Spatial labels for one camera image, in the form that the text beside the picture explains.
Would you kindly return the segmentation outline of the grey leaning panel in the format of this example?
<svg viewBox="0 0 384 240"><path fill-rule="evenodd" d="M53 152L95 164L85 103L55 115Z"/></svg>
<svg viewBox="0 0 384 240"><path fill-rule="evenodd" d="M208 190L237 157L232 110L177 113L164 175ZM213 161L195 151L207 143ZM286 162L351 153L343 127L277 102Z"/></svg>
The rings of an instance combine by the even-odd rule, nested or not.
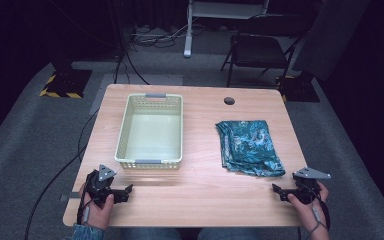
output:
<svg viewBox="0 0 384 240"><path fill-rule="evenodd" d="M327 80L333 73L370 0L324 0L295 60L300 81Z"/></svg>

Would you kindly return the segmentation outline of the pale green plastic basket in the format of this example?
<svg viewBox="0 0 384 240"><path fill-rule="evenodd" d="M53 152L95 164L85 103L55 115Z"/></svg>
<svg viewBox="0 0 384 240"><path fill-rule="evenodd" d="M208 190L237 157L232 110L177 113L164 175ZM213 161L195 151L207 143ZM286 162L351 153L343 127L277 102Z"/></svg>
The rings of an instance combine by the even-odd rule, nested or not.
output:
<svg viewBox="0 0 384 240"><path fill-rule="evenodd" d="M179 94L130 94L115 160L124 169L178 169L182 156L183 97Z"/></svg>

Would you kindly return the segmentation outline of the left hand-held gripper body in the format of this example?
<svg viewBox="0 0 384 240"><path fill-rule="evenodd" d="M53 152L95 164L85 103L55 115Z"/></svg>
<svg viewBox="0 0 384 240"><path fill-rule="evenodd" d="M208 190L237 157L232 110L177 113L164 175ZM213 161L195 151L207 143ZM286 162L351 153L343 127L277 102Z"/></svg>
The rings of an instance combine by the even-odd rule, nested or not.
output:
<svg viewBox="0 0 384 240"><path fill-rule="evenodd" d="M116 190L111 188L116 172L103 164L99 165L98 170L93 170L86 180L86 191L96 204L106 202L107 197L112 194L115 203L126 201L126 190Z"/></svg>

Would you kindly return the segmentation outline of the person's right hand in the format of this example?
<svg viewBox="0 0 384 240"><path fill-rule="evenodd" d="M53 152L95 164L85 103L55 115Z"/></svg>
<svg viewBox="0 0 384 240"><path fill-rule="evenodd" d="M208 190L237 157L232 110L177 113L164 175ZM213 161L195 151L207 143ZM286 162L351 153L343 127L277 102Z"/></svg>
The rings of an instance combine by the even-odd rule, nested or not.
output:
<svg viewBox="0 0 384 240"><path fill-rule="evenodd" d="M323 212L321 202L318 199L315 199L308 205L301 203L293 194L289 194L288 199L296 210L302 225L309 232L309 235L317 228L325 228L328 230L326 216Z"/></svg>

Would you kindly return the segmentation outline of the black folding chair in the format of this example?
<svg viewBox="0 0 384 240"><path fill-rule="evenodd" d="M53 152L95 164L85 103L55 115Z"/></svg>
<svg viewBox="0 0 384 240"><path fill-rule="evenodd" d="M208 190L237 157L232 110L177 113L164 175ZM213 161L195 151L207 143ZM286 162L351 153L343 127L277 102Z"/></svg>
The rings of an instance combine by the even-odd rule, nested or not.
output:
<svg viewBox="0 0 384 240"><path fill-rule="evenodd" d="M220 68L229 65L226 86L232 83L233 67L282 69L276 85L286 78L292 56L309 30L303 16L291 14L259 14L242 22L230 38L229 52Z"/></svg>

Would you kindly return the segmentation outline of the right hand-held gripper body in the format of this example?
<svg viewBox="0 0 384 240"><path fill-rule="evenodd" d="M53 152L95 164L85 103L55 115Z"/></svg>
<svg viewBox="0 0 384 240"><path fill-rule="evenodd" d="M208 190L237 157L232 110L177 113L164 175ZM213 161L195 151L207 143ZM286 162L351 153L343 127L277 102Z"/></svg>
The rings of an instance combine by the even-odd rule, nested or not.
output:
<svg viewBox="0 0 384 240"><path fill-rule="evenodd" d="M310 167L304 167L292 173L297 188L293 192L299 201L305 205L310 204L320 195L319 179L330 179L329 173L324 173Z"/></svg>

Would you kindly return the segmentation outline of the black yellow striped stand base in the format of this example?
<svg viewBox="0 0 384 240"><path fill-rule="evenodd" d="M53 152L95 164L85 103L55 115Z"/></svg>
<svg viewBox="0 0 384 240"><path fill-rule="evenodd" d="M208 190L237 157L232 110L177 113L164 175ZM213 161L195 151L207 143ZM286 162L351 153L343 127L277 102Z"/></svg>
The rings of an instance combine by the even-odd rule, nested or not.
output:
<svg viewBox="0 0 384 240"><path fill-rule="evenodd" d="M285 102L319 102L320 99L311 82L296 76L278 76L276 87Z"/></svg>
<svg viewBox="0 0 384 240"><path fill-rule="evenodd" d="M54 71L41 90L40 96L82 98L91 74L91 70L80 69L73 69L69 73Z"/></svg>

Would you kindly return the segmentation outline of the teal patterned cloth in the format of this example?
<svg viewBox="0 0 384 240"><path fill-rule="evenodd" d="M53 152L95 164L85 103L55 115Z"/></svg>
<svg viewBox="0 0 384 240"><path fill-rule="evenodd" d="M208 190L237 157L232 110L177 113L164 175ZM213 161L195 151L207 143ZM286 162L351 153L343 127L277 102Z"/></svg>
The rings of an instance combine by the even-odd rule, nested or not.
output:
<svg viewBox="0 0 384 240"><path fill-rule="evenodd" d="M216 129L224 168L257 177L278 177L286 173L265 120L221 121Z"/></svg>

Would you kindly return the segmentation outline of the white metal stand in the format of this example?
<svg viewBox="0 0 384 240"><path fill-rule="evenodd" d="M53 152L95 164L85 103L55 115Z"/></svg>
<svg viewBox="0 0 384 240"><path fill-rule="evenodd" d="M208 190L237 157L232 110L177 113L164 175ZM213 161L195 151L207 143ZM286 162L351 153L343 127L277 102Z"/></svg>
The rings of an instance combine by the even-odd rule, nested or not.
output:
<svg viewBox="0 0 384 240"><path fill-rule="evenodd" d="M184 57L190 58L192 55L192 23L194 18L248 19L258 14L265 14L269 2L270 0L261 0L256 4L246 4L188 0Z"/></svg>

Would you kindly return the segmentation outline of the person's left hand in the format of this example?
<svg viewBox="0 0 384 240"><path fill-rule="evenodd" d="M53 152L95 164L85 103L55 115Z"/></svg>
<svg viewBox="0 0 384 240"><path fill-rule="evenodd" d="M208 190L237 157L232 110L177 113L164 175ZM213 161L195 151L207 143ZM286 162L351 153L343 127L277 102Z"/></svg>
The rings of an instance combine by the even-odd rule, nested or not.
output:
<svg viewBox="0 0 384 240"><path fill-rule="evenodd" d="M108 228L111 212L114 206L114 195L110 194L106 198L106 202L101 205L96 205L91 199L89 193L82 186L79 190L79 195L83 199L84 203L87 204L83 207L83 215L81 217L82 225L91 225L96 227Z"/></svg>

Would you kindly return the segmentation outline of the grey tab at table edge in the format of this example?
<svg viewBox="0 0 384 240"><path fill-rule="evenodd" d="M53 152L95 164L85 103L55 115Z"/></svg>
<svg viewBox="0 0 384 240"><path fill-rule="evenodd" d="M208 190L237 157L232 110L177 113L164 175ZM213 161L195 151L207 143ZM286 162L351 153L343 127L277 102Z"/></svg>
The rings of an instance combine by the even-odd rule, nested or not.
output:
<svg viewBox="0 0 384 240"><path fill-rule="evenodd" d="M68 202L70 199L78 199L80 198L78 192L71 192L69 194L62 194L59 197L60 202Z"/></svg>

